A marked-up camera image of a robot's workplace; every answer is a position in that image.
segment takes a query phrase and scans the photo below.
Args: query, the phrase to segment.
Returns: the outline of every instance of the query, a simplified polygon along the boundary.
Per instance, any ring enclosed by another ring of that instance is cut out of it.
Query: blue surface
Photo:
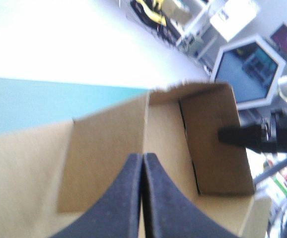
[[[145,89],[0,79],[0,134],[77,118]]]
[[[275,66],[274,70],[277,69],[276,63],[271,65]],[[217,81],[227,82],[233,87],[238,103],[265,98],[272,83],[272,76],[267,77],[263,82],[259,77],[249,75],[243,67],[244,61],[231,51],[224,53],[216,75]]]

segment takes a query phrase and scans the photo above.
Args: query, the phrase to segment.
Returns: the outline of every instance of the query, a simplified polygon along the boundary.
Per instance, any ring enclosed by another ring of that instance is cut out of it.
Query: cardboard flap
[[[197,182],[204,194],[253,194],[245,148],[220,143],[217,131],[239,125],[232,89],[221,85],[181,100],[187,141]]]
[[[150,105],[158,105],[171,101],[178,101],[182,98],[197,95],[209,90],[224,87],[225,83],[187,83],[184,85],[174,86],[168,90],[157,90],[150,93]]]
[[[253,202],[254,196],[198,196],[193,201],[208,217],[240,237]]]
[[[0,136],[0,237],[49,237],[78,217],[56,213],[72,125]]]
[[[178,102],[149,106],[144,152],[153,152],[190,200],[197,196],[192,160]]]
[[[60,212],[87,210],[115,179],[127,155],[142,153],[147,99],[145,94],[74,122]]]
[[[265,237],[271,204],[272,200],[269,197],[257,198],[255,196],[253,204],[247,213],[246,221],[244,221],[241,228],[240,237]]]

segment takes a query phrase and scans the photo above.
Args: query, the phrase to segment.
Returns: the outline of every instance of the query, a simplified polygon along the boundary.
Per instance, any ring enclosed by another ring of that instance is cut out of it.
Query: yellow object
[[[164,0],[153,0],[152,1],[152,7],[155,8],[155,6],[157,6],[158,4],[158,10],[161,10],[161,5],[163,4]]]
[[[239,56],[242,56],[244,54],[244,52],[240,49],[237,49],[236,52]]]
[[[136,0],[136,2],[140,3],[143,6],[145,14],[154,22],[161,24],[163,26],[167,26],[167,23],[165,22],[165,17],[152,11],[144,0]]]

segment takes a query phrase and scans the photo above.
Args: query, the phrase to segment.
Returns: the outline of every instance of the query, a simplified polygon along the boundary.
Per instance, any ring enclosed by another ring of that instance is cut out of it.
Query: cardboard edge
[[[242,238],[264,238],[271,204],[272,200],[268,196],[253,196],[238,236]]]
[[[226,87],[227,83],[208,83],[185,81],[171,85],[165,89],[150,91],[150,105],[158,105],[171,101],[178,101],[186,97],[196,96],[203,92]]]
[[[149,105],[148,111],[144,153],[155,153],[176,186],[193,200],[197,187],[179,103]]]
[[[93,113],[89,113],[87,115],[84,115],[82,117],[78,117],[78,118],[72,118],[74,124],[80,120],[84,120],[84,119],[87,119],[88,117],[93,117],[93,116],[96,116],[96,115],[99,115],[99,114],[102,114],[104,112],[107,112],[107,111],[110,111],[112,109],[114,109],[115,107],[119,107],[119,106],[122,106],[122,105],[126,105],[128,103],[130,103],[131,101],[134,101],[136,99],[139,99],[140,97],[143,97],[144,95],[146,95],[146,100],[149,101],[149,97],[150,97],[150,91],[147,91],[147,92],[144,92],[144,93],[141,93],[139,95],[136,95],[135,97],[132,97],[130,99],[126,99],[126,100],[123,100],[121,102],[118,102],[118,103],[115,103],[113,105],[110,105],[110,106],[107,106],[103,109],[100,109],[98,111],[95,111]]]
[[[81,213],[80,211],[75,211],[75,212],[62,211],[60,203],[59,203],[60,190],[61,190],[61,185],[62,185],[62,182],[63,182],[66,160],[68,158],[68,154],[69,154],[69,150],[70,150],[70,145],[71,145],[72,135],[73,135],[73,131],[74,131],[74,126],[75,126],[75,121],[72,119],[71,130],[70,130],[70,134],[69,134],[69,139],[68,139],[67,144],[66,144],[63,166],[62,166],[61,173],[60,173],[60,180],[59,180],[60,182],[59,182],[59,185],[57,187],[56,213],[58,213],[58,214]]]
[[[144,127],[143,127],[144,129],[143,129],[142,154],[144,153],[145,142],[146,142],[146,139],[147,139],[147,125],[148,125],[148,120],[149,120],[149,105],[150,105],[150,93],[147,93],[145,109],[144,109]]]
[[[21,133],[24,133],[24,132],[34,132],[35,130],[38,130],[38,129],[41,129],[41,128],[42,129],[43,128],[48,128],[48,127],[52,127],[52,126],[59,125],[59,124],[65,124],[65,123],[70,123],[71,124],[71,129],[74,126],[74,120],[71,118],[71,119],[67,119],[67,120],[61,120],[61,121],[56,121],[56,122],[52,122],[52,123],[44,123],[44,124],[41,124],[41,125],[30,126],[30,127],[27,127],[27,128],[22,128],[22,129],[16,129],[16,130],[3,132],[3,133],[0,133],[0,137],[17,135],[17,134],[21,134]]]
[[[84,168],[85,168],[85,164],[90,163],[92,164],[92,166],[95,166],[96,168],[98,166],[96,166],[95,160],[92,160],[91,162],[88,162],[88,160],[86,159],[87,154],[92,154],[94,155],[94,152],[107,152],[107,148],[104,148],[102,145],[99,145],[100,143],[102,143],[102,140],[98,140],[95,139],[96,138],[96,133],[98,132],[95,128],[96,125],[99,124],[103,124],[105,123],[105,121],[107,120],[113,120],[114,119],[114,114],[117,111],[120,111],[120,109],[122,108],[124,110],[123,112],[123,116],[120,118],[128,118],[128,119],[123,119],[121,121],[121,125],[124,128],[124,132],[125,133],[125,128],[129,128],[132,127],[134,128],[133,124],[126,123],[126,121],[130,119],[134,119],[134,111],[136,110],[140,110],[140,115],[142,115],[140,118],[140,123],[142,123],[141,127],[141,135],[137,134],[138,137],[140,137],[140,141],[142,141],[142,144],[137,143],[137,147],[136,149],[129,149],[129,153],[134,153],[134,152],[142,152],[144,150],[144,146],[143,146],[143,139],[144,139],[144,128],[145,128],[145,124],[146,124],[146,115],[147,115],[147,104],[148,104],[148,99],[149,99],[149,93],[145,92],[142,93],[140,95],[138,95],[137,97],[133,97],[129,100],[123,101],[121,103],[115,104],[111,107],[107,107],[101,111],[98,111],[96,113],[93,114],[89,114],[86,115],[82,118],[78,118],[78,119],[74,119],[73,120],[73,129],[72,129],[72,133],[71,133],[71,137],[70,137],[70,143],[68,146],[68,152],[66,154],[65,157],[65,167],[64,167],[64,171],[62,174],[62,178],[61,178],[61,185],[60,185],[60,189],[59,189],[59,193],[58,193],[58,206],[57,206],[57,210],[59,213],[65,213],[65,212],[84,212],[86,211],[89,206],[91,206],[92,204],[94,204],[98,198],[96,197],[100,197],[105,190],[101,191],[101,190],[97,190],[94,186],[96,180],[100,179],[100,174],[104,173],[104,172],[100,172],[99,170],[96,170],[97,172],[94,173],[93,175],[90,175],[89,171],[87,172],[85,169],[82,169],[82,164],[84,164]],[[127,107],[129,106],[135,106],[134,110],[130,111],[130,117],[127,114],[128,111],[126,110]],[[120,123],[120,120],[116,120],[115,124],[114,124],[114,128],[116,128],[116,123]],[[89,130],[82,130],[82,128],[84,126],[90,126],[93,125],[92,127],[89,128]],[[95,130],[95,135],[91,136],[91,138],[89,138],[88,133],[92,130]],[[113,130],[113,127],[110,126],[109,128],[105,128],[106,131],[106,135],[108,134],[109,130]],[[115,141],[112,138],[109,138],[107,141],[110,141],[110,143],[115,143],[115,142],[119,142],[121,143],[120,140],[116,139],[118,132],[114,133],[115,136]],[[82,145],[81,147],[76,147],[77,145],[77,141],[81,140],[81,138],[84,138],[84,145]],[[89,145],[90,143],[94,143],[97,140],[97,144],[93,144],[93,148],[91,148]],[[120,147],[116,147],[114,146],[115,152],[118,154],[118,156],[120,155],[121,150]],[[108,157],[114,157],[116,156],[116,154],[114,155],[109,155],[109,156],[103,156],[102,160],[104,160],[103,164],[108,163]],[[115,165],[119,163],[121,163],[121,159],[124,159],[124,156],[122,157],[118,157],[118,160],[114,161]],[[72,166],[73,164],[76,164],[76,166],[73,166],[73,169],[69,169],[68,166]],[[105,182],[107,183],[108,180],[113,181],[114,177],[117,175],[115,174],[115,170],[113,170],[112,174],[110,174],[108,176],[108,178],[105,178]],[[81,193],[81,188],[85,187],[87,189],[89,189],[90,186],[94,186],[94,190],[93,191],[89,191],[89,192],[85,192],[85,195],[80,196],[80,198],[74,198],[73,194],[74,193]]]

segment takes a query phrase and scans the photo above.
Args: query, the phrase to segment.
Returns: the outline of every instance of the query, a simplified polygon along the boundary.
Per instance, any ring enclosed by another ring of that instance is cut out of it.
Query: cardboard box
[[[0,136],[0,237],[50,236],[100,198],[129,153],[154,152],[210,218],[240,237],[263,238],[270,199],[255,197],[245,150],[217,140],[218,128],[235,124],[229,86],[188,84]]]
[[[164,0],[161,6],[162,12],[169,18],[185,25],[191,18],[189,10],[183,8],[178,0]]]

